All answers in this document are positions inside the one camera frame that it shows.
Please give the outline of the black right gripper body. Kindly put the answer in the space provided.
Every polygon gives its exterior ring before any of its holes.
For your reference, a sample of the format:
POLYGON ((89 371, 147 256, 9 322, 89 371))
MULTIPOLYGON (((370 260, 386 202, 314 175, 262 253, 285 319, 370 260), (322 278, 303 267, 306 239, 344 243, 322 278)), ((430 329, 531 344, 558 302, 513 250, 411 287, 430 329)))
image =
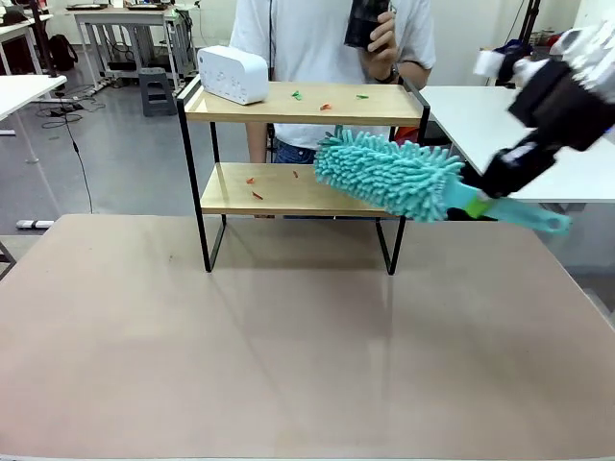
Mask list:
POLYGON ((555 164, 560 149, 560 144, 541 140, 536 135, 526 136, 491 158, 481 177, 481 190, 491 198, 518 192, 555 164))

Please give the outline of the person's left hand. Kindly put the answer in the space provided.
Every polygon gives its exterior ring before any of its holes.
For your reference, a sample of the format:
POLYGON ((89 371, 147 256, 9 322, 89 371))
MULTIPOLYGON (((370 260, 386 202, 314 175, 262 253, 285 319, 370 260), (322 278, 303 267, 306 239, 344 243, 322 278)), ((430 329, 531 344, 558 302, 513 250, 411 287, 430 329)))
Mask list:
POLYGON ((397 59, 395 13, 384 12, 378 16, 378 26, 371 33, 371 42, 363 55, 369 76, 384 81, 389 78, 397 59))

